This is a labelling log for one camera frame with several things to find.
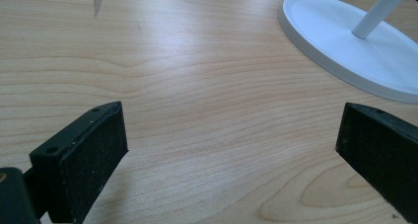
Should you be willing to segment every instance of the white oval base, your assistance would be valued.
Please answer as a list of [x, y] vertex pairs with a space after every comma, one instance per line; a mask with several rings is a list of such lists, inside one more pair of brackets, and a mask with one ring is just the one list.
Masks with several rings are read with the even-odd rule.
[[418, 103], [418, 44], [381, 22], [367, 39], [351, 31], [366, 12], [338, 0], [285, 0], [279, 22], [289, 39], [336, 77], [369, 93]]

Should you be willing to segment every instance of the hole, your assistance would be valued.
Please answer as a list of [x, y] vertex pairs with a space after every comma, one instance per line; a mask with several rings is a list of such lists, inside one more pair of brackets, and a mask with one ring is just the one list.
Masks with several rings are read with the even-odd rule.
[[4, 180], [6, 180], [7, 174], [6, 173], [0, 173], [0, 183], [2, 183]]
[[51, 148], [48, 148], [47, 150], [46, 150], [46, 153], [54, 153], [54, 152], [56, 152], [56, 151], [58, 151], [58, 148], [56, 148], [56, 147], [51, 147]]

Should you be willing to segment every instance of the light wood surface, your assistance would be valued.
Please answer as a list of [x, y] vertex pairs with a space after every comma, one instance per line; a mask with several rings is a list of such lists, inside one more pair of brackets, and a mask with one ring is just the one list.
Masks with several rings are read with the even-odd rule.
[[[26, 171], [47, 138], [121, 100], [130, 152], [85, 223], [405, 223], [334, 146], [346, 102], [413, 124], [418, 107], [310, 61], [282, 2], [0, 0], [0, 166]], [[417, 13], [404, 0], [387, 21], [417, 41]]]

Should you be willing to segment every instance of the wood grain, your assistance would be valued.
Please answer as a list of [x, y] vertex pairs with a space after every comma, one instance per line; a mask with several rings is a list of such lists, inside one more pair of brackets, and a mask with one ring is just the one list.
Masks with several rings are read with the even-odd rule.
[[[26, 171], [121, 100], [130, 152], [85, 223], [405, 223], [334, 145], [346, 102], [414, 124], [417, 106], [310, 61], [279, 26], [283, 0], [100, 1], [0, 0], [0, 166]], [[417, 12], [404, 0], [387, 21], [417, 41]]]

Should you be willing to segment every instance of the black bracket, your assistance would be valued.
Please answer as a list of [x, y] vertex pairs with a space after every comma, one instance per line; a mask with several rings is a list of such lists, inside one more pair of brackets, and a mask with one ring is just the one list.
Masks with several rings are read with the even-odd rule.
[[346, 104], [336, 151], [406, 221], [418, 223], [418, 127], [378, 109]]
[[22, 175], [0, 169], [0, 223], [82, 223], [128, 152], [121, 102], [91, 109], [30, 154]]

